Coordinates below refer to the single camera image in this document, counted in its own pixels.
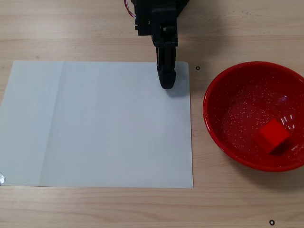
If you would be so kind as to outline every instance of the glittery red bowl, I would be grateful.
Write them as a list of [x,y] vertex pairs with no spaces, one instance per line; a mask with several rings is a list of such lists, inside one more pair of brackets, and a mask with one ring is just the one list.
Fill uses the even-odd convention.
[[[220,73],[207,89],[203,114],[214,142],[234,160],[263,171],[304,165],[304,79],[268,62],[248,62]],[[276,119],[291,136],[270,154],[253,140]]]

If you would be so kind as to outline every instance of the wood grain surface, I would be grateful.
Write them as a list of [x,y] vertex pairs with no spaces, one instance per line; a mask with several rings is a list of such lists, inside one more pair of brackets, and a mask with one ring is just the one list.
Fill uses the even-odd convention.
[[[194,189],[0,187],[2,228],[304,227],[304,169],[228,158],[202,118],[211,80],[246,61],[304,75],[303,0],[190,0],[177,59],[190,64]],[[0,0],[0,98],[13,60],[155,61],[122,0]]]

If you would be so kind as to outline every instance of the red block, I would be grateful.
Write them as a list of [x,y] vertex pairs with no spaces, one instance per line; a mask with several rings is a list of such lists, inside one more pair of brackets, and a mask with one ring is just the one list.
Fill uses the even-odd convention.
[[273,119],[257,132],[254,140],[265,152],[270,153],[289,136],[290,133]]

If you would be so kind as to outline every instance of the red wire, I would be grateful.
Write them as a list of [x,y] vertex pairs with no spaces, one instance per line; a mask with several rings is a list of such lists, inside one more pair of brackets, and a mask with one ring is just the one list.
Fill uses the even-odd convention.
[[128,1],[128,0],[124,0],[124,6],[125,6],[125,8],[127,9],[127,11],[128,11],[128,13],[130,14],[130,16],[133,17],[131,11],[128,9],[127,1]]

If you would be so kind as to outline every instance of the white paper sheet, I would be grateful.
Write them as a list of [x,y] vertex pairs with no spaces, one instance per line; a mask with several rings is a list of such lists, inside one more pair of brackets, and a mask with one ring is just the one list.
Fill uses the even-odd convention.
[[0,113],[6,185],[192,188],[188,64],[14,62]]

